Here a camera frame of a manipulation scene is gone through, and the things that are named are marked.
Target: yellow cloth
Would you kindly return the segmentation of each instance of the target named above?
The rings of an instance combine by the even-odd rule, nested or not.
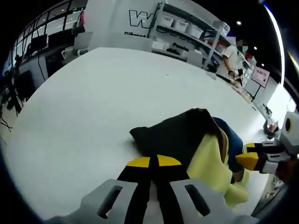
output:
[[[229,170],[227,161],[228,144],[227,156],[223,163],[217,137],[206,134],[189,164],[187,173],[190,178],[197,178],[224,195],[226,204],[233,208],[248,199],[248,192],[244,186],[248,181],[249,172],[245,170],[242,181],[231,184],[232,171]]]

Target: blue fabric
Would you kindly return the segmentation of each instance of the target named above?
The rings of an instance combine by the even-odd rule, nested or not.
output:
[[[228,167],[232,172],[239,172],[243,170],[243,166],[235,159],[236,155],[242,154],[243,142],[241,138],[231,129],[228,124],[220,119],[213,117],[214,121],[221,128],[228,137]]]

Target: white tabletop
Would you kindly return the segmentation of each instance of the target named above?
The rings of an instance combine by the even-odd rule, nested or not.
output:
[[[261,141],[262,116],[202,69],[153,53],[98,48],[64,66],[33,94],[14,125],[5,159],[41,218],[68,215],[83,196],[117,178],[139,156],[132,128],[197,107],[227,121],[244,143]],[[247,210],[254,209],[263,187],[260,182]]]

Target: computer screen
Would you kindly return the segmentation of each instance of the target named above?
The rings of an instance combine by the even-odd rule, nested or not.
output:
[[[32,52],[42,50],[47,46],[47,35],[41,35],[31,40]]]
[[[58,33],[49,35],[48,47],[57,47],[62,45],[74,45],[75,36],[71,33],[71,29],[60,31]]]

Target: pink sign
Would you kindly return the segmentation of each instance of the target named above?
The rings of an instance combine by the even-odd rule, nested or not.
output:
[[[265,69],[256,67],[253,71],[251,79],[259,83],[262,87],[266,87],[270,72]]]

